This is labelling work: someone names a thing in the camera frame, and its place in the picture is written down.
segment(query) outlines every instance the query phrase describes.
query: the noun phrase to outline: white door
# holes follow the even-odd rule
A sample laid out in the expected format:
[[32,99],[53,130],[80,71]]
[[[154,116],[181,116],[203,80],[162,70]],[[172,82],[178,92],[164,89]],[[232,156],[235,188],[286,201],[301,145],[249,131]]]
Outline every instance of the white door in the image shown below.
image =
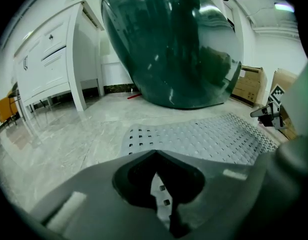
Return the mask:
[[27,53],[22,53],[16,60],[17,82],[21,99],[23,101],[31,98],[31,91],[28,85],[29,68],[27,63]]
[[41,54],[42,54],[42,42],[41,38],[36,39],[28,48],[28,88],[33,96],[43,92],[45,89],[46,81],[42,70]]

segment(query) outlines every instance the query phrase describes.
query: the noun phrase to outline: white cabinet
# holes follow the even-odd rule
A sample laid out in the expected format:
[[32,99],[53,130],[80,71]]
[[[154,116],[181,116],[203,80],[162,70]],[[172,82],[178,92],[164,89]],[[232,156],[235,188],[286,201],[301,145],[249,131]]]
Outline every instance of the white cabinet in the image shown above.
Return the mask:
[[86,108],[81,81],[97,80],[103,93],[99,57],[99,26],[81,3],[46,20],[15,54],[17,81],[23,105],[71,91],[77,110]]

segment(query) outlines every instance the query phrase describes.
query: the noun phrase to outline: cardboard box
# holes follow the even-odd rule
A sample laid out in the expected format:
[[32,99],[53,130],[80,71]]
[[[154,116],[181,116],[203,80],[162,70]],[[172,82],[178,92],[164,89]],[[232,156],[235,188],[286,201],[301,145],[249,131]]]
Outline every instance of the cardboard box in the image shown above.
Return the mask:
[[[272,93],[276,85],[279,85],[284,90],[284,92],[286,92],[296,79],[297,75],[279,68],[277,71],[274,72],[273,81],[269,93]],[[295,128],[283,106],[280,107],[280,114],[287,129],[279,131],[284,134],[289,140],[296,138],[297,134]]]
[[262,100],[265,93],[267,78],[263,68],[242,66],[244,76],[237,80],[231,97],[251,107],[264,106]]

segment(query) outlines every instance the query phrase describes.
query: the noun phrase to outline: white wall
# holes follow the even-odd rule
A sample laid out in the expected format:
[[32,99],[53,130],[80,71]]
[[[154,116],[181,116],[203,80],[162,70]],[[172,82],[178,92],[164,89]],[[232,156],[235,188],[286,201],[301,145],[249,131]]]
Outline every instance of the white wall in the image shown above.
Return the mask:
[[299,75],[307,57],[299,41],[275,37],[256,36],[254,66],[262,67],[267,76],[266,91],[270,91],[274,72],[280,68]]
[[246,18],[243,11],[236,5],[233,10],[235,24],[235,33],[243,52],[242,64],[245,66],[254,66],[255,60],[255,32],[250,21]]
[[0,99],[6,97],[16,81],[14,53],[25,35],[54,15],[65,3],[66,0],[37,0],[16,25],[6,46],[0,47]]

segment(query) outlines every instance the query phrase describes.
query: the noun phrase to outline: ceiling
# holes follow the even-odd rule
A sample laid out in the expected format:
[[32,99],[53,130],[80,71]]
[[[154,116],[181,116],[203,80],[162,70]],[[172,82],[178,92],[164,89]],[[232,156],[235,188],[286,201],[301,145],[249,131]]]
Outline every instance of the ceiling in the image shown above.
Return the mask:
[[274,3],[287,3],[285,0],[239,0],[248,10],[255,27],[297,28],[294,13],[277,10]]
[[225,2],[233,8],[238,5],[250,19],[255,32],[260,35],[275,35],[299,40],[297,21],[294,13],[277,10],[274,3],[287,3],[285,0],[229,0]]

